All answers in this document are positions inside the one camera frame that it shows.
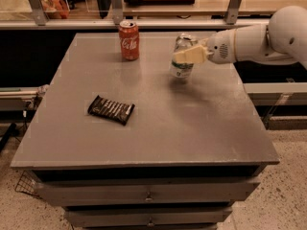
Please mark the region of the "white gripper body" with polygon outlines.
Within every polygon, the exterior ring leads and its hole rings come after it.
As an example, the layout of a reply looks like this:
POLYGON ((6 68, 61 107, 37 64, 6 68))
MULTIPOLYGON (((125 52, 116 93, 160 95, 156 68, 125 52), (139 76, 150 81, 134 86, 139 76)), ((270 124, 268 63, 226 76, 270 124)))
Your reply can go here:
POLYGON ((235 56, 236 30, 217 32, 207 40, 207 48, 210 52, 208 59, 217 64, 233 63, 235 56))

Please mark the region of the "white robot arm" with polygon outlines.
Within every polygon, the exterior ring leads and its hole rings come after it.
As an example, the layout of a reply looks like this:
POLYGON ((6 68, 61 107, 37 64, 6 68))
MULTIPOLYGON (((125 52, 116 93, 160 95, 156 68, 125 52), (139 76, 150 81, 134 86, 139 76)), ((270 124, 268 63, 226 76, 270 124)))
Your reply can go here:
POLYGON ((268 65, 299 62, 307 68, 307 10, 289 6, 277 11, 267 24, 224 30, 178 50, 176 63, 216 64, 253 61, 268 65))

